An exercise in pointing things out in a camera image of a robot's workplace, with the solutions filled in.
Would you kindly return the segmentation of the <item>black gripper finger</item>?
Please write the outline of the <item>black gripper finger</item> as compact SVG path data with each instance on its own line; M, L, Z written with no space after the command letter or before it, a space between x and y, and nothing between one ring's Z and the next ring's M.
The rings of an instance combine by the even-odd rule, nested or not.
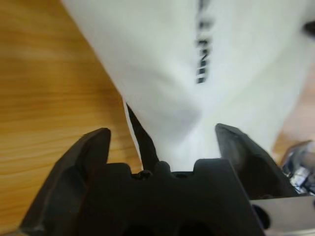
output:
M271 156L240 129L218 123L220 155L229 160L251 200L298 197Z
M83 135L55 163L19 231L26 236L69 236L96 170L107 162L111 131Z

